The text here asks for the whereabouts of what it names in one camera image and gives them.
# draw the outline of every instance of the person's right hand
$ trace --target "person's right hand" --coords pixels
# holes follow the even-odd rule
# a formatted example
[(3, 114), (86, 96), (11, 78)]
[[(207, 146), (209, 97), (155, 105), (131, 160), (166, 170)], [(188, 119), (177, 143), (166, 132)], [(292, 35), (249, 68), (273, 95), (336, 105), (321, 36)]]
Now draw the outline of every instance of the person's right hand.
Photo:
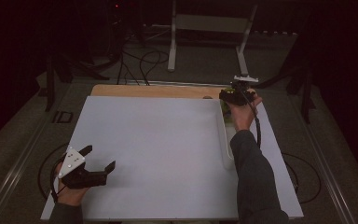
[[(62, 162), (57, 165), (56, 173), (61, 170)], [(58, 203), (64, 203), (71, 206), (79, 206), (81, 205), (81, 201), (83, 200), (84, 195), (90, 188), (84, 189), (69, 189), (66, 187), (62, 180), (59, 179), (58, 189), (62, 189), (62, 191), (58, 194)]]
[[(255, 95), (254, 100), (251, 102), (255, 112), (257, 113), (256, 106), (261, 103), (263, 99)], [(249, 130), (255, 115), (249, 105), (232, 105), (227, 103), (231, 110), (231, 118), (237, 132), (241, 130)]]

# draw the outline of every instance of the floor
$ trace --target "floor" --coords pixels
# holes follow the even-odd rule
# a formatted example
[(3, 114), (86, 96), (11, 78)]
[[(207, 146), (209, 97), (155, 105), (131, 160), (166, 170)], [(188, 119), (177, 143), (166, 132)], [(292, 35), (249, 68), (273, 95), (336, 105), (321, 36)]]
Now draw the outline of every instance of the floor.
[[(235, 54), (236, 36), (179, 34), (176, 69), (167, 71), (170, 39), (166, 28), (146, 32), (146, 48), (132, 38), (124, 48), (123, 64), (99, 71), (110, 80), (100, 81), (73, 70), (72, 83), (56, 80), (56, 102), (45, 112), (46, 98), (35, 95), (0, 132), (0, 223), (42, 223), (48, 192), (48, 168), (64, 152), (76, 126), (82, 105), (98, 83), (151, 85), (228, 85), (239, 74)], [(296, 36), (253, 34), (245, 59), (252, 77), (260, 82), (278, 74)], [(95, 58), (102, 63), (104, 58)], [(358, 165), (318, 88), (313, 86), (310, 124), (299, 113), (301, 92), (288, 95), (290, 78), (257, 92), (263, 96), (272, 128), (301, 202), (304, 217), (290, 223), (358, 223)], [(44, 87), (45, 77), (39, 78)], [(70, 112), (69, 123), (53, 122), (56, 112)], [(44, 167), (40, 165), (51, 154)], [(87, 223), (100, 223), (88, 220)]]

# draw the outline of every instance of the white stand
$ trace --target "white stand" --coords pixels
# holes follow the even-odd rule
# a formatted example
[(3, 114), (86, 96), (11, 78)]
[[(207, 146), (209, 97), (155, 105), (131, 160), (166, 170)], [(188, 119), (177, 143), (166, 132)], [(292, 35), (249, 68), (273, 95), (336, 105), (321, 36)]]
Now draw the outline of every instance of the white stand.
[(248, 40), (248, 36), (251, 32), (256, 10), (257, 6), (254, 6), (249, 19), (176, 14), (176, 0), (173, 0), (171, 26), (172, 35), (168, 71), (173, 72), (175, 70), (176, 29), (184, 29), (243, 34), (243, 40), (241, 44), (237, 46), (237, 56), (240, 64), (241, 75), (245, 77), (248, 76), (249, 73), (243, 56), (243, 50), (245, 49), (246, 41)]

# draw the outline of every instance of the table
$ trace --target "table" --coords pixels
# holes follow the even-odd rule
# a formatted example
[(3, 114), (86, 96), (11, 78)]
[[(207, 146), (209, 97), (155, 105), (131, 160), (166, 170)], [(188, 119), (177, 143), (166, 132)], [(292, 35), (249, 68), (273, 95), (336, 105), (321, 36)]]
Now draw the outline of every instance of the table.
[[(224, 128), (216, 127), (219, 116), (222, 120), (220, 102), (216, 100), (221, 89), (95, 86), (83, 107), (70, 146), (94, 146), (86, 158), (86, 169), (101, 170), (111, 160), (117, 160), (117, 168), (108, 176), (106, 186), (93, 188), (86, 195), (84, 218), (237, 219), (238, 177), (235, 169), (223, 164), (222, 143), (227, 146), (227, 142), (219, 139), (219, 130)], [(213, 99), (203, 100), (204, 96)], [(160, 113), (164, 107), (169, 109)], [(260, 105), (258, 112), (262, 134), (269, 136), (264, 138), (262, 150), (274, 170), (282, 210), (290, 218), (303, 217), (264, 106)], [(107, 119), (119, 113), (120, 119)], [(136, 128), (126, 127), (131, 126), (131, 121)], [(126, 141), (124, 138), (129, 135), (132, 138)], [(42, 219), (49, 218), (53, 205), (49, 198)]]

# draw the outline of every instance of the cable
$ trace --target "cable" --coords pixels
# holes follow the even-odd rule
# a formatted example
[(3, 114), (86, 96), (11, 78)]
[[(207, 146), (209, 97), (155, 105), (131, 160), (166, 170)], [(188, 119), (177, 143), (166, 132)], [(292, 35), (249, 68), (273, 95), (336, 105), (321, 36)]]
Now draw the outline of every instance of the cable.
[[(313, 167), (309, 162), (305, 161), (304, 159), (301, 159), (299, 158), (298, 156), (295, 156), (295, 155), (292, 155), (292, 154), (289, 154), (289, 153), (282, 153), (283, 155), (286, 155), (286, 156), (290, 156), (290, 157), (293, 157), (293, 158), (296, 158), (300, 161), (303, 161), (305, 162), (312, 170), (313, 172), (316, 174), (316, 176), (318, 177), (318, 183), (319, 183), (319, 186), (318, 186), (318, 191), (315, 193), (315, 195), (313, 195), (310, 199), (308, 200), (305, 200), (303, 202), (300, 202), (300, 203), (310, 203), (312, 202), (313, 200), (315, 200), (319, 194), (321, 193), (321, 190), (322, 190), (322, 180), (321, 180), (321, 177), (319, 176), (318, 172), (316, 171), (315, 167)], [(290, 168), (292, 169), (292, 172), (295, 174), (295, 177), (296, 177), (296, 182), (298, 184), (298, 187), (299, 187), (299, 182), (298, 182), (298, 178), (296, 176), (296, 172), (293, 170), (293, 168)]]
[(294, 185), (295, 185), (295, 192), (297, 194), (298, 188), (299, 188), (297, 173), (295, 172), (295, 169), (293, 169), (293, 167), (291, 165), (289, 165), (289, 163), (287, 163), (287, 161), (283, 160), (283, 162), (284, 162), (284, 164), (286, 164), (286, 166), (290, 169), (290, 171), (292, 171), (293, 175), (295, 176), (296, 183)]
[(242, 94), (243, 98), (245, 98), (245, 101), (246, 101), (246, 103), (248, 104), (248, 106), (251, 107), (251, 110), (252, 110), (252, 112), (253, 112), (253, 114), (254, 114), (254, 116), (255, 116), (255, 127), (256, 127), (256, 131), (257, 131), (257, 145), (258, 145), (258, 147), (260, 148), (260, 146), (261, 146), (260, 120), (259, 120), (258, 117), (257, 117), (257, 113), (256, 113), (256, 111), (255, 111), (255, 105), (252, 105), (252, 104), (249, 102), (249, 100), (248, 100), (248, 98), (246, 97), (245, 93), (243, 93), (242, 86), (241, 86), (239, 83), (237, 83), (237, 87), (239, 88), (240, 93)]
[(40, 164), (39, 171), (37, 173), (37, 186), (39, 187), (39, 191), (42, 194), (43, 198), (45, 198), (46, 200), (48, 199), (48, 196), (45, 194), (45, 191), (43, 191), (42, 184), (40, 183), (40, 176), (42, 174), (43, 166), (45, 165), (46, 161), (51, 157), (52, 154), (54, 154), (56, 151), (60, 150), (63, 147), (67, 147), (68, 145), (69, 143), (65, 143), (60, 145), (59, 147), (56, 147), (46, 156), (46, 158), (42, 161), (42, 164)]

